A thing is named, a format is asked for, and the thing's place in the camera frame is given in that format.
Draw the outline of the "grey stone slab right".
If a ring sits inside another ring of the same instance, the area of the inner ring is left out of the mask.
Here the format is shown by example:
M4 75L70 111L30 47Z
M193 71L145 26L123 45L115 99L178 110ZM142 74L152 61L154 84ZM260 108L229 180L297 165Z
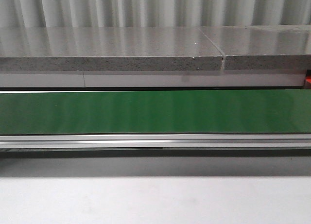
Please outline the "grey stone slab right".
M201 27L223 55L224 70L311 68L310 25Z

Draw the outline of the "grey stone slab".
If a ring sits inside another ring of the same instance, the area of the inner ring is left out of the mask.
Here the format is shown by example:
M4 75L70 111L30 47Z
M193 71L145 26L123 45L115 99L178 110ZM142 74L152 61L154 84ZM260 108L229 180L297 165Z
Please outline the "grey stone slab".
M224 70L311 68L310 25L201 27L223 55Z
M222 54L187 27L1 28L0 69L10 71L215 71Z

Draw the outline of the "white corrugated curtain backdrop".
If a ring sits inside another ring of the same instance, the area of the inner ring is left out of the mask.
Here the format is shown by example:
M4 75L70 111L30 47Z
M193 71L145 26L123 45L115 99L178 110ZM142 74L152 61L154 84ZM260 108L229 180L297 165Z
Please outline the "white corrugated curtain backdrop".
M302 25L311 0L0 0L1 27Z

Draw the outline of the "white panel under slabs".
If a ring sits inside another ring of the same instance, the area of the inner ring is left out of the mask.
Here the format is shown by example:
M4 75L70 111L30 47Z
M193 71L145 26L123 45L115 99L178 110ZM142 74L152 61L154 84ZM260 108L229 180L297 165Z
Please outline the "white panel under slabs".
M281 87L303 86L305 70L9 71L0 86L21 87Z

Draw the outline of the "green conveyor belt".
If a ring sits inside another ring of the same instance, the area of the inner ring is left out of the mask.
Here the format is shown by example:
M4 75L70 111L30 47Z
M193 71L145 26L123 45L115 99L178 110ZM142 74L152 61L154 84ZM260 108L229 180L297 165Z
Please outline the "green conveyor belt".
M4 93L3 135L309 133L311 92L174 90Z

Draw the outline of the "red object at right edge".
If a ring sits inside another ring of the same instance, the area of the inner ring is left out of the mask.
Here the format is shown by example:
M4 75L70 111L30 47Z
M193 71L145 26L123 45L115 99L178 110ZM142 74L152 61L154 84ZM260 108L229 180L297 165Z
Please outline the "red object at right edge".
M307 70L304 89L311 89L311 70Z

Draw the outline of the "grey stone slab left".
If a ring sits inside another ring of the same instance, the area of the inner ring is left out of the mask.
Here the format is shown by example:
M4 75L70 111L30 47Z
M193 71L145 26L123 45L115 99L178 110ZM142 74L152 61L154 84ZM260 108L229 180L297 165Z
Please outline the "grey stone slab left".
M222 54L187 27L1 28L0 69L10 71L215 71Z

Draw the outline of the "aluminium conveyor side rail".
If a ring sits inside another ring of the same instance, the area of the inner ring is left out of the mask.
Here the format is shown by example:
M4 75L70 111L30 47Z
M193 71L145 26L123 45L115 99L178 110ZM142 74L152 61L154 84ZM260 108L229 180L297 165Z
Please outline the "aluminium conveyor side rail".
M84 134L0 137L2 158L310 156L310 134Z

